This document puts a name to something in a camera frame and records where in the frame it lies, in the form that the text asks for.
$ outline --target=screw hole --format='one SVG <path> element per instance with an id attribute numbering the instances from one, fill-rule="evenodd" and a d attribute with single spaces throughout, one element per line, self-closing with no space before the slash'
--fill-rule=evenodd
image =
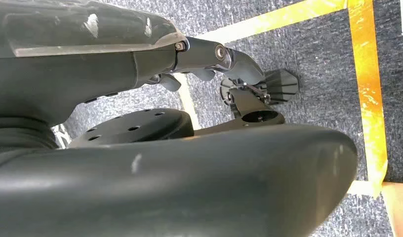
<path id="1" fill-rule="evenodd" d="M 129 131 L 135 131 L 135 130 L 138 129 L 138 128 L 140 128 L 140 127 L 139 127 L 139 126 L 135 126 L 135 127 L 129 128 L 128 130 L 129 130 Z"/>
<path id="2" fill-rule="evenodd" d="M 97 138 L 99 138 L 99 137 L 101 137 L 101 135 L 98 135 L 98 136 L 93 136 L 93 137 L 89 138 L 89 139 L 88 139 L 88 141 L 95 140 L 95 139 L 97 139 Z"/>

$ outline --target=floor tape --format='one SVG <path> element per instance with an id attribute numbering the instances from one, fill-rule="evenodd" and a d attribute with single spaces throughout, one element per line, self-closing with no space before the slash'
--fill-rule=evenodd
<path id="1" fill-rule="evenodd" d="M 377 197 L 382 189 L 388 158 L 373 2 L 351 0 L 348 7 L 362 113 L 367 176 L 373 188 L 372 195 Z"/>
<path id="2" fill-rule="evenodd" d="M 347 0 L 305 0 L 207 32 L 197 38 L 229 43 L 346 8 Z"/>

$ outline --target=scuff mark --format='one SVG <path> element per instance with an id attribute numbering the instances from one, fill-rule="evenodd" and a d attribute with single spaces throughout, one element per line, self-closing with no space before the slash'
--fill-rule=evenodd
<path id="1" fill-rule="evenodd" d="M 58 16 L 55 16 L 55 25 L 59 25 L 60 24 L 60 19 Z"/>
<path id="2" fill-rule="evenodd" d="M 368 101 L 370 101 L 371 103 L 373 103 L 374 105 L 378 105 L 379 103 L 370 95 L 364 95 L 364 97 L 367 98 Z"/>
<path id="3" fill-rule="evenodd" d="M 84 22 L 85 27 L 89 30 L 89 32 L 94 36 L 94 38 L 98 38 L 98 17 L 95 14 L 91 14 L 88 16 L 87 22 Z"/>
<path id="4" fill-rule="evenodd" d="M 145 35 L 147 37 L 151 37 L 152 36 L 152 24 L 151 24 L 151 20 L 149 18 L 146 18 L 146 26 L 145 26 Z"/>
<path id="5" fill-rule="evenodd" d="M 137 154 L 135 156 L 135 159 L 132 161 L 132 165 L 130 166 L 130 169 L 132 170 L 132 174 L 136 174 L 138 169 L 139 169 L 139 162 L 142 159 L 142 154 Z"/>
<path id="6" fill-rule="evenodd" d="M 338 150 L 335 149 L 334 151 L 334 163 L 332 165 L 332 174 L 334 176 L 338 175 Z"/>

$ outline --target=bolt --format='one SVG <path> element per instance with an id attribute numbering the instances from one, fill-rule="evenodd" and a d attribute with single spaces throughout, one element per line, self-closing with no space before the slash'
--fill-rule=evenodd
<path id="1" fill-rule="evenodd" d="M 216 49 L 215 49 L 215 54 L 216 54 L 217 59 L 219 59 L 220 61 L 223 61 L 226 56 L 225 47 L 221 44 L 217 45 Z"/>
<path id="2" fill-rule="evenodd" d="M 186 45 L 184 42 L 177 42 L 175 43 L 175 50 L 177 51 L 184 51 L 186 49 Z"/>

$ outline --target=gray carpet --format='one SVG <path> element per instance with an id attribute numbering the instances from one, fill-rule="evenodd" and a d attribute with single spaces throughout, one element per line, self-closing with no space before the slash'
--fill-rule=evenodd
<path id="1" fill-rule="evenodd" d="M 173 20 L 189 36 L 215 30 L 293 4 L 282 0 L 108 0 L 155 12 Z M 374 2 L 384 115 L 388 144 L 386 180 L 403 182 L 403 36 L 400 1 Z M 284 68 L 300 78 L 300 93 L 276 107 L 290 123 L 332 127 L 348 134 L 360 156 L 357 179 L 366 180 L 363 129 L 353 61 L 348 12 L 342 10 L 305 22 L 237 40 L 228 47 L 252 56 L 264 70 Z M 219 99 L 221 76 L 204 82 L 188 76 L 190 93 L 202 127 L 232 119 Z M 79 105 L 65 123 L 72 137 L 120 114 L 145 108 L 182 109 L 178 93 L 160 86 L 123 92 Z M 347 196 L 313 236 L 392 236 L 383 200 Z"/>

